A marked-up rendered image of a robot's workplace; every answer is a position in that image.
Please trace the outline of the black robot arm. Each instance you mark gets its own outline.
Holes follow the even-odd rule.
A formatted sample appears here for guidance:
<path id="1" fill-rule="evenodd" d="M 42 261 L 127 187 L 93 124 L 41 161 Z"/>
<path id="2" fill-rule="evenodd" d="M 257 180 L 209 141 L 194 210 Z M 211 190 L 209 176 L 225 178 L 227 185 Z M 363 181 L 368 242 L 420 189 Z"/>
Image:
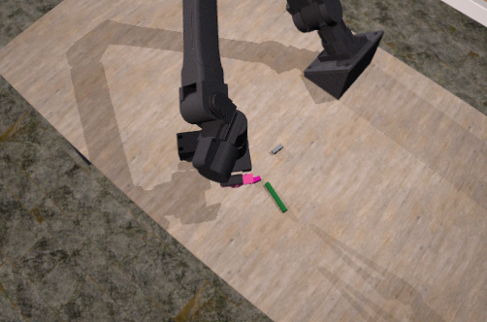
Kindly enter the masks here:
<path id="1" fill-rule="evenodd" d="M 340 0 L 286 1 L 286 11 L 299 31 L 318 30 L 324 48 L 317 55 L 320 62 L 351 59 L 368 41 L 366 35 L 353 36 L 346 27 Z M 237 147 L 247 138 L 247 118 L 228 98 L 224 83 L 217 0 L 182 0 L 182 17 L 179 111 L 186 122 L 203 128 L 177 133 L 179 159 L 192 162 L 203 177 L 227 183 L 239 155 Z"/>

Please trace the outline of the green rod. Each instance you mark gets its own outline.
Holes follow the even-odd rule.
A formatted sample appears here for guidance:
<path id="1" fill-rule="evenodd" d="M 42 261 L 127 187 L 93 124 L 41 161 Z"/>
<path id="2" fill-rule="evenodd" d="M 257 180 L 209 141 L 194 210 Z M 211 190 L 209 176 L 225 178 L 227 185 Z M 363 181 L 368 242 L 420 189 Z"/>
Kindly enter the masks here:
<path id="1" fill-rule="evenodd" d="M 278 204 L 278 206 L 280 207 L 280 209 L 282 210 L 282 212 L 286 212 L 287 211 L 286 206 L 280 200 L 280 198 L 278 197 L 278 195 L 276 194 L 276 192 L 274 191 L 274 189 L 272 188 L 272 186 L 270 185 L 270 183 L 269 182 L 266 182 L 265 183 L 265 186 L 267 187 L 267 189 L 269 190 L 269 192 L 271 193 L 271 195 L 275 199 L 276 203 Z"/>

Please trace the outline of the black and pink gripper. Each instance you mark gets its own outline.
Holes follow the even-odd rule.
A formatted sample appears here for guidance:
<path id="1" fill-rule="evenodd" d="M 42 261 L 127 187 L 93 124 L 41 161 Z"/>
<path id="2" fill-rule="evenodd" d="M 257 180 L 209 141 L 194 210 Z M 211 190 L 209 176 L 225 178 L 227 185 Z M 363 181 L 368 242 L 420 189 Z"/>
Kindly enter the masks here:
<path id="1" fill-rule="evenodd" d="M 237 147 L 239 150 L 239 155 L 237 158 L 237 161 L 235 163 L 235 166 L 233 168 L 232 173 L 234 172 L 250 172 L 252 169 L 251 165 L 251 159 L 250 159 L 250 153 L 249 153 L 249 144 L 248 144 L 248 138 L 246 138 L 246 141 L 244 142 L 243 145 Z M 247 175 L 242 175 L 242 174 L 237 174 L 237 175 L 230 175 L 230 178 L 227 183 L 220 183 L 221 187 L 240 187 L 244 184 L 251 184 L 253 183 L 253 174 L 247 174 Z M 236 186 L 238 185 L 238 186 Z"/>

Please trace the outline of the grey rod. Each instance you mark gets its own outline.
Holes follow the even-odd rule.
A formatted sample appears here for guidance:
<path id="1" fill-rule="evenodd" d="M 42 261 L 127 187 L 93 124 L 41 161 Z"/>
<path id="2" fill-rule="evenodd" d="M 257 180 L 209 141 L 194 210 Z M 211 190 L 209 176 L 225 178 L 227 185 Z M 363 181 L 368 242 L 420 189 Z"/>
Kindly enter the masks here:
<path id="1" fill-rule="evenodd" d="M 280 144 L 278 145 L 277 147 L 275 147 L 273 150 L 272 150 L 272 154 L 275 155 L 277 152 L 279 152 L 281 149 L 283 149 L 283 145 Z"/>

